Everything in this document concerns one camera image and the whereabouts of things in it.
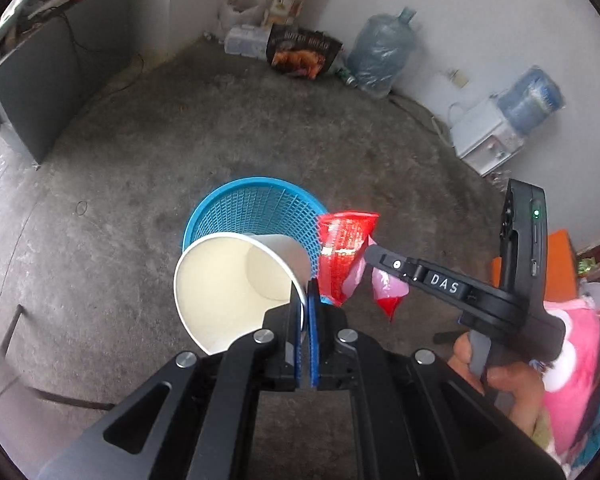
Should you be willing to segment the person's right hand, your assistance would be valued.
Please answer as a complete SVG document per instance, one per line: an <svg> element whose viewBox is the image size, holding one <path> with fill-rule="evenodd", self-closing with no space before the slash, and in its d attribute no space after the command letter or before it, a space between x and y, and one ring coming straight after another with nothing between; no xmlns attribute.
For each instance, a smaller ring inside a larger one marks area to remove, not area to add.
<svg viewBox="0 0 600 480"><path fill-rule="evenodd" d="M454 342L453 355L448 364L480 393L484 388L480 379L471 373L471 344L468 333ZM543 409L544 385L540 374L528 364L515 362L506 366L494 366L486 371L486 383L501 392L510 393L514 405L508 418L527 436L531 437Z"/></svg>

